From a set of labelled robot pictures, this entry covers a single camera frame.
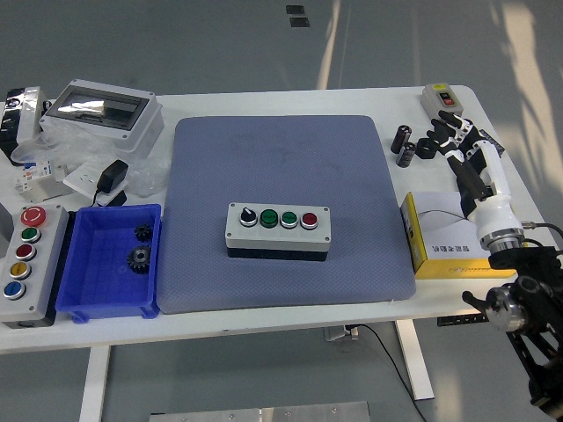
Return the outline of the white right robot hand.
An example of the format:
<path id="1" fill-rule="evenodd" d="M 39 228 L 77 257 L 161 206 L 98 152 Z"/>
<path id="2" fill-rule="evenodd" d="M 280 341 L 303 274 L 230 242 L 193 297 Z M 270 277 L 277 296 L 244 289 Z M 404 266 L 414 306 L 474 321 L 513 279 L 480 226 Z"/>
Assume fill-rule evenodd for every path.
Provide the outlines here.
<path id="1" fill-rule="evenodd" d="M 481 247 L 491 253 L 522 245 L 523 226 L 511 207 L 501 155 L 470 120 L 439 111 L 428 138 L 456 175 L 464 217 L 475 224 Z"/>

